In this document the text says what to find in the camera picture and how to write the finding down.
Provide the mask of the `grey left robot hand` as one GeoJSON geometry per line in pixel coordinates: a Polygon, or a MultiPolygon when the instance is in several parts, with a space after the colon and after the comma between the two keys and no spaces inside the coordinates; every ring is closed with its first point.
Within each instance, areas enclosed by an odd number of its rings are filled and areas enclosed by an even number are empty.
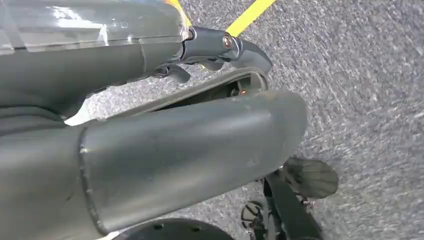
{"type": "Polygon", "coordinates": [[[272,63],[167,0],[0,3],[0,237],[94,240],[238,188],[295,151],[307,108],[267,90],[272,63]],[[236,70],[105,119],[85,99],[180,64],[236,70]]]}

